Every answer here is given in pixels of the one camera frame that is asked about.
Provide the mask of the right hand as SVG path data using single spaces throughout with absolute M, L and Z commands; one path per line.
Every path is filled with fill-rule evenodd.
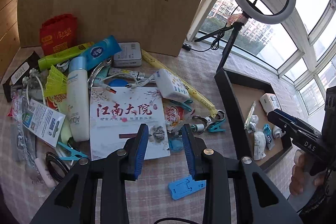
M 290 194 L 298 196 L 302 194 L 305 188 L 304 169 L 307 162 L 307 154 L 298 149 L 294 156 L 294 166 L 291 171 L 291 182 L 289 184 Z

